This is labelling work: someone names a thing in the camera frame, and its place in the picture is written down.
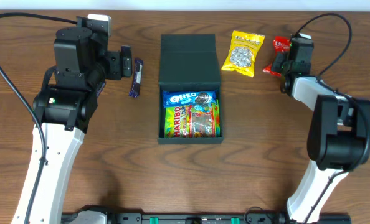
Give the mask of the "blue Oreo cookie pack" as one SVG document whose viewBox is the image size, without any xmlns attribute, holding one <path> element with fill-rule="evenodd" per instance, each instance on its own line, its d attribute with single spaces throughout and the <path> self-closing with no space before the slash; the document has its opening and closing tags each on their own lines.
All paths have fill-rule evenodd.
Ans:
<svg viewBox="0 0 370 224">
<path fill-rule="evenodd" d="M 202 105 L 217 99 L 215 91 L 163 91 L 163 106 Z"/>
</svg>

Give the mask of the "Haribo gummy bag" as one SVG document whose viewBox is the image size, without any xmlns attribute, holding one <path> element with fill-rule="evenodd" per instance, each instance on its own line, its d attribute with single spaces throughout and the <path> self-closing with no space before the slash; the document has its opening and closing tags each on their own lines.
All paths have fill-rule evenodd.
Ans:
<svg viewBox="0 0 370 224">
<path fill-rule="evenodd" d="M 165 106 L 165 138 L 215 138 L 221 135 L 219 100 L 208 104 Z"/>
</svg>

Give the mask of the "yellow Hacks candy bag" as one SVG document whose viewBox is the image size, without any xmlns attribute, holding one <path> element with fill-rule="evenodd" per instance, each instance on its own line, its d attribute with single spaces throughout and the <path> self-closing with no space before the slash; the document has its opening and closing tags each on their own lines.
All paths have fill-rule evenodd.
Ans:
<svg viewBox="0 0 370 224">
<path fill-rule="evenodd" d="M 264 40 L 264 35 L 234 30 L 229 52 L 221 70 L 236 71 L 253 77 L 255 59 Z"/>
</svg>

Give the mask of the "red Hacks candy bag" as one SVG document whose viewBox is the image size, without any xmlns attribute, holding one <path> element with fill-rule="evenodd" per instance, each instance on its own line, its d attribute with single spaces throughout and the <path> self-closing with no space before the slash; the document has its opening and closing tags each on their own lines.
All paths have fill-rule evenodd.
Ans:
<svg viewBox="0 0 370 224">
<path fill-rule="evenodd" d="M 287 37 L 276 36 L 273 40 L 273 47 L 275 51 L 274 61 L 267 65 L 263 69 L 263 72 L 280 77 L 282 62 L 285 59 L 285 54 L 290 50 L 290 39 Z"/>
</svg>

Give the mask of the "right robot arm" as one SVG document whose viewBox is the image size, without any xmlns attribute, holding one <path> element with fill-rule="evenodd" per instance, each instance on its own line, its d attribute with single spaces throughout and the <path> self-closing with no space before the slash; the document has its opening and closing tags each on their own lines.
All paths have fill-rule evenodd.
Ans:
<svg viewBox="0 0 370 224">
<path fill-rule="evenodd" d="M 309 163 L 286 203 L 288 223 L 318 223 L 335 187 L 370 156 L 370 101 L 356 99 L 310 75 L 309 53 L 278 53 L 272 70 L 281 91 L 313 116 L 307 139 Z"/>
</svg>

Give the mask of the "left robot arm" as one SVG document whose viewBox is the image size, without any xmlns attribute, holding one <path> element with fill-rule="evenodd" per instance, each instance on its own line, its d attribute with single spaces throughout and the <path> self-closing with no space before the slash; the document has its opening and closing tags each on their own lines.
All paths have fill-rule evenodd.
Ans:
<svg viewBox="0 0 370 224">
<path fill-rule="evenodd" d="M 42 135 L 34 128 L 32 154 L 13 223 L 60 223 L 75 157 L 107 80 L 121 78 L 121 53 L 107 49 L 110 29 L 57 31 L 56 65 L 33 101 Z"/>
</svg>

